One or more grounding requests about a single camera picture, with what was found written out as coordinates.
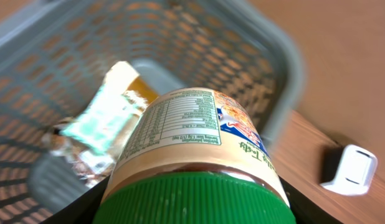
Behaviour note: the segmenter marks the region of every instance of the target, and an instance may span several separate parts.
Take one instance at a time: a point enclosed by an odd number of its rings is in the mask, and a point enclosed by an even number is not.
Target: jar
[[[295,223],[245,109],[185,88],[141,116],[93,223]]]

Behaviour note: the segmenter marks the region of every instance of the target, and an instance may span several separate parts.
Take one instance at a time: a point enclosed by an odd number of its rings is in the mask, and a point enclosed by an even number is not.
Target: wooden table
[[[323,153],[336,147],[337,143],[292,111],[271,156],[283,179],[339,221],[385,223],[385,182],[377,174],[363,196],[342,196],[319,185]]]

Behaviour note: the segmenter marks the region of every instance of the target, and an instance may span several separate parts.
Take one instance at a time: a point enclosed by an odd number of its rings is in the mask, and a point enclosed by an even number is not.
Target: nutrition information table
[[[189,142],[221,144],[214,96],[210,91],[180,91],[150,106],[130,137],[123,158]]]

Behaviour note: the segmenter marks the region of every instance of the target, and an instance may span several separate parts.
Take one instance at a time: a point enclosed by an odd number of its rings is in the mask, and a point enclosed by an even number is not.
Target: green lid
[[[295,223],[271,191],[225,174],[179,172],[128,185],[100,206],[99,223]]]

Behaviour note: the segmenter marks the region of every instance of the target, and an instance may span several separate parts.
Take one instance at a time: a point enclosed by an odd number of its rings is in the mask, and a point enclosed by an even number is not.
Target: laundry basket
[[[302,89],[297,50],[243,0],[32,1],[0,23],[0,223],[50,216],[30,189],[40,138],[83,111],[117,61],[160,94],[235,98],[266,145]]]

